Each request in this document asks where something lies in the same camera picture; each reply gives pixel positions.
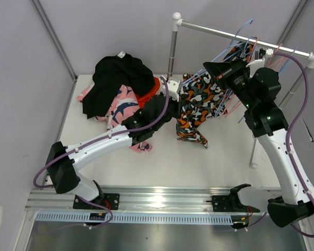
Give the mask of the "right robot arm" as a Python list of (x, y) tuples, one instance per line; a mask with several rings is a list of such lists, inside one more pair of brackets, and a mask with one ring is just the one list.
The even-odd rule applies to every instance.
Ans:
[(314, 186), (295, 153), (292, 126), (275, 104), (281, 90), (278, 73), (266, 67), (252, 72), (246, 59), (203, 66), (215, 84), (230, 89), (245, 106), (245, 122), (268, 155), (281, 188), (281, 194), (275, 195), (249, 184), (236, 186), (231, 189), (229, 207), (235, 211), (255, 207), (267, 212), (279, 227), (312, 216)]

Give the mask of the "pink patterned shorts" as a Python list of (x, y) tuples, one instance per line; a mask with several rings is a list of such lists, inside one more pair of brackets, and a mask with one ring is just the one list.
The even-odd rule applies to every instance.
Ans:
[[(83, 98), (90, 92), (94, 83), (84, 89), (78, 96), (77, 101), (83, 101)], [(117, 95), (113, 99), (106, 115), (104, 117), (95, 116), (94, 120), (97, 122), (106, 121), (106, 130), (111, 130), (115, 126), (121, 124), (124, 120), (128, 119), (139, 110), (139, 103), (131, 87), (121, 85)], [(147, 153), (152, 150), (152, 145), (146, 141), (131, 146), (135, 152)]]

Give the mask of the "orange shorts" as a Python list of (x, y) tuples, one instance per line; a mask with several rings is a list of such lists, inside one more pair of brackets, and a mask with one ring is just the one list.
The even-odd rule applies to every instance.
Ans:
[(160, 80), (157, 77), (154, 77), (154, 86), (143, 96), (135, 94), (140, 108), (144, 107), (144, 104), (149, 101), (160, 89)]

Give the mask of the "blue wire hanger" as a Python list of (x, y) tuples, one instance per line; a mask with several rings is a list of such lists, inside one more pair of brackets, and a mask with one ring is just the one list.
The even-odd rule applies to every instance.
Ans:
[[(244, 29), (247, 25), (250, 25), (253, 23), (253, 19), (248, 20), (246, 23), (244, 23), (237, 33), (232, 36), (232, 39), (229, 43), (229, 45), (221, 51), (216, 57), (214, 57), (211, 62), (215, 62), (219, 57), (221, 57), (224, 53), (228, 53), (225, 55), (225, 58), (222, 60), (222, 62), (226, 62), (229, 59), (234, 58), (237, 54), (240, 54), (241, 56), (250, 56), (250, 53), (254, 50), (256, 47), (256, 42), (252, 45), (252, 48), (249, 49), (249, 52), (247, 49), (250, 46), (250, 40), (257, 41), (257, 37), (249, 37), (245, 41), (237, 40), (237, 37), (239, 36), (239, 32)], [(191, 83), (194, 83), (197, 81), (200, 77), (205, 75), (207, 73), (207, 70), (203, 67), (201, 70), (199, 70), (197, 73), (195, 73), (192, 77), (190, 77), (188, 80), (183, 82), (183, 86), (188, 86)]]
[[(252, 48), (253, 44), (250, 44), (249, 48), (247, 49), (247, 51), (249, 52), (249, 49)], [(249, 62), (252, 58), (252, 54), (253, 54), (254, 50), (250, 53), (250, 56), (241, 56), (240, 54), (237, 54), (234, 58), (229, 59), (226, 62), (231, 62), (231, 61), (235, 61), (237, 59), (240, 58), (246, 58), (246, 60)], [(228, 106), (230, 105), (230, 103), (232, 102), (233, 98), (234, 98), (234, 93), (231, 89), (226, 89), (224, 87), (224, 92), (223, 92), (223, 97), (217, 102), (217, 104), (214, 106), (214, 118), (218, 118), (220, 116), (227, 116), (228, 115)]]
[[(277, 60), (274, 63), (268, 63), (269, 68), (276, 70), (278, 72), (279, 75), (281, 75), (283, 73), (283, 71), (290, 65), (290, 59), (289, 58), (285, 58), (285, 57), (281, 57), (279, 60)], [(235, 104), (235, 109), (237, 109), (239, 106), (241, 105), (241, 102), (238, 101)], [(239, 121), (238, 124), (244, 120), (244, 116), (242, 116)]]

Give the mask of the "camouflage patterned shorts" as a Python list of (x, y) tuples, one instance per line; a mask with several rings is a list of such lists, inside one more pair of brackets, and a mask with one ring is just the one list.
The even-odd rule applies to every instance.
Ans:
[[(183, 74), (183, 82), (194, 74)], [(207, 139), (200, 133), (199, 127), (210, 118), (214, 118), (214, 106), (223, 97), (224, 89), (213, 82), (209, 73), (200, 77), (180, 90), (181, 117), (176, 120), (177, 139), (199, 143), (208, 147)]]

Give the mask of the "black shorts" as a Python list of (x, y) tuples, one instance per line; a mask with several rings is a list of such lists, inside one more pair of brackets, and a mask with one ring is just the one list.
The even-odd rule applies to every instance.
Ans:
[(92, 80), (94, 86), (82, 99), (83, 114), (88, 119), (105, 116), (122, 85), (131, 87), (139, 96), (146, 95), (155, 85), (152, 71), (130, 54), (102, 58)]

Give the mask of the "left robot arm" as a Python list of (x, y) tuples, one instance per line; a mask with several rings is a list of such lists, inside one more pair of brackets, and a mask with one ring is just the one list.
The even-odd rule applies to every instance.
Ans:
[(113, 151), (129, 148), (151, 138), (165, 123), (178, 115), (179, 104), (172, 97), (155, 95), (113, 129), (85, 142), (51, 146), (46, 169), (57, 194), (73, 193), (91, 209), (103, 204), (100, 185), (80, 174), (80, 169)]

